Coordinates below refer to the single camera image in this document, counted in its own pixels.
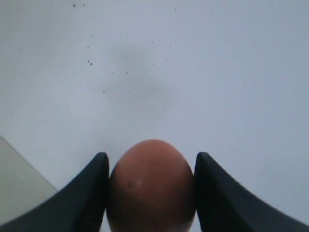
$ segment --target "white wall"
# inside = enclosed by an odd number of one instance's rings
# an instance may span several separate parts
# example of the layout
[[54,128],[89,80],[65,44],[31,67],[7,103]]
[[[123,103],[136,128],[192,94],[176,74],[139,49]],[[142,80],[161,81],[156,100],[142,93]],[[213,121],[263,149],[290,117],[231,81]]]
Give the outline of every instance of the white wall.
[[98,151],[113,167],[143,139],[171,142],[192,168],[208,151],[309,223],[308,7],[1,0],[0,134],[58,189]]

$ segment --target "brown egg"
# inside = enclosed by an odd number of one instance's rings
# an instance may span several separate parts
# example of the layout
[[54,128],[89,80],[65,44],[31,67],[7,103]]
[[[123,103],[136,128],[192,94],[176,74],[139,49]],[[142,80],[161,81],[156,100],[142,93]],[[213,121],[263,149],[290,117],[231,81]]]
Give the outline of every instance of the brown egg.
[[146,140],[120,158],[107,206],[113,232],[187,232],[194,215],[193,173],[176,148]]

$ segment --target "egg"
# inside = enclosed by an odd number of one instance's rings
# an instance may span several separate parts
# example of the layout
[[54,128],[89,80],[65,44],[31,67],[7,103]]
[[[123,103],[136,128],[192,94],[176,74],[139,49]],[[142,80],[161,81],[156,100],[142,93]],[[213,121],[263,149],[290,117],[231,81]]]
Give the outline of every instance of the egg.
[[171,144],[140,142],[115,165],[106,209],[112,232],[187,232],[195,211],[192,170]]

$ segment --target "eggshell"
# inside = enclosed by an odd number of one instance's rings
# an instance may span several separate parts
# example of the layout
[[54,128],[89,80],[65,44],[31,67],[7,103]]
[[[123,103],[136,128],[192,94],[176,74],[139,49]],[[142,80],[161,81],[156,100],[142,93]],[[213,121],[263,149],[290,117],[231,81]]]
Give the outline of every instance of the eggshell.
[[131,147],[110,177],[107,217],[113,232],[187,232],[195,215],[193,173],[161,140]]

